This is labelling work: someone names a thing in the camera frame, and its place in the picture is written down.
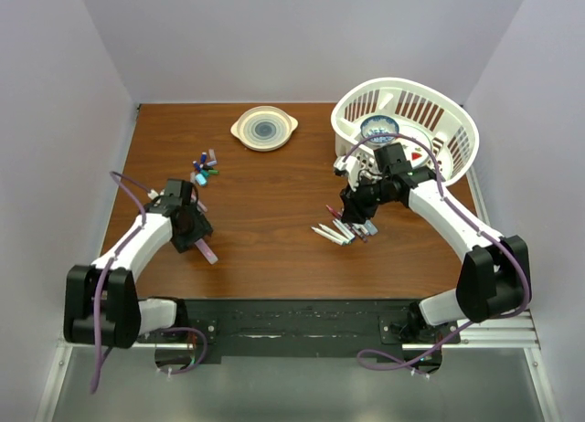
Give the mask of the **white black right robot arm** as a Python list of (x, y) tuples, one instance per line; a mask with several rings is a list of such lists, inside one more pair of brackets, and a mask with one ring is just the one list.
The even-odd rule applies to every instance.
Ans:
[(335, 154), (334, 171), (347, 180), (340, 193), (344, 222), (365, 224), (379, 206), (401, 202), (425, 219), (462, 263), (455, 288), (409, 306), (406, 337), (426, 343), (449, 322), (470, 325), (526, 310), (532, 296), (526, 242), (502, 236), (459, 203), (432, 153), (419, 165), (398, 143), (377, 150), (339, 144)]

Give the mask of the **white marker dark blue cap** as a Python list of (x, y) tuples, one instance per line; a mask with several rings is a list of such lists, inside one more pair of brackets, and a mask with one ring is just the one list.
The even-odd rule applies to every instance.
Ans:
[(333, 220), (334, 225), (336, 226), (336, 228), (349, 240), (349, 241), (353, 241), (356, 238), (356, 235), (349, 229), (347, 228), (340, 220), (338, 219), (334, 219)]

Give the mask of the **small purple pen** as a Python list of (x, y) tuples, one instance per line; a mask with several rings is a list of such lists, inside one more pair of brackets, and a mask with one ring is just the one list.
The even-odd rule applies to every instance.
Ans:
[(354, 230), (354, 232), (360, 237), (360, 239), (362, 241), (364, 241), (365, 243), (367, 243), (367, 234), (365, 234), (360, 227), (355, 227), (352, 226), (352, 229)]

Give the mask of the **lavender highlighter pen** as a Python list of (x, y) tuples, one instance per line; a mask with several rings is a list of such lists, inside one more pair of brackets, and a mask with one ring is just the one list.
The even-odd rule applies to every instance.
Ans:
[(207, 260), (207, 262), (210, 265), (214, 265), (218, 262), (218, 257), (217, 255), (212, 251), (212, 249), (209, 247), (209, 245), (207, 244), (207, 242), (201, 238), (199, 239), (196, 243), (196, 248), (199, 250), (199, 252), (202, 254), (202, 256)]

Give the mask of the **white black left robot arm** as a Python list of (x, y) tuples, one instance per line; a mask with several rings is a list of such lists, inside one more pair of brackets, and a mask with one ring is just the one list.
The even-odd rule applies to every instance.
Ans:
[(168, 297), (141, 300), (136, 281), (167, 244), (179, 253), (197, 248), (209, 264), (217, 263), (206, 242), (213, 228), (188, 181), (169, 179), (162, 193), (149, 197), (110, 250), (89, 265), (69, 270), (63, 322), (67, 342), (126, 349), (149, 332), (158, 331), (169, 342), (187, 336), (185, 302)]

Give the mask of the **white marker green cap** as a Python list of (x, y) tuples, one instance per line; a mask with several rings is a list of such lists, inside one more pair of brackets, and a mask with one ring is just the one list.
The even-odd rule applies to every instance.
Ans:
[(320, 228), (327, 233), (328, 235), (332, 236), (332, 237), (336, 237), (337, 239), (339, 239), (340, 241), (346, 242), (346, 243), (350, 243), (352, 241), (349, 241), (342, 233), (340, 233), (337, 230), (334, 230), (332, 228), (330, 228), (327, 225), (324, 224), (320, 224)]

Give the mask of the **white marker teal cap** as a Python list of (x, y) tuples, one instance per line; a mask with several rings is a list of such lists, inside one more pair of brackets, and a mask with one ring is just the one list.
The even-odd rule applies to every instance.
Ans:
[(331, 242), (339, 245), (339, 246), (344, 246), (347, 244), (347, 240), (344, 239), (343, 237), (337, 235), (336, 233), (332, 233), (329, 230), (326, 229), (322, 229), (320, 227), (311, 227), (312, 231), (315, 232), (316, 234), (318, 234), (321, 237), (325, 237), (328, 240), (330, 240)]

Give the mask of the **red transparent pen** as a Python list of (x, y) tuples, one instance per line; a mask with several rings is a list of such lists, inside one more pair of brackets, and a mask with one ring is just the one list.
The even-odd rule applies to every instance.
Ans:
[(325, 205), (326, 209), (337, 219), (341, 219), (342, 215), (338, 211), (334, 210), (331, 206)]

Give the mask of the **light blue highlighter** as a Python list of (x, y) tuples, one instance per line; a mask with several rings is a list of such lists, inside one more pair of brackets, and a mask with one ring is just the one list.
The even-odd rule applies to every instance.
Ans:
[(364, 223), (364, 228), (370, 236), (374, 236), (378, 233), (378, 229), (370, 220), (367, 220)]

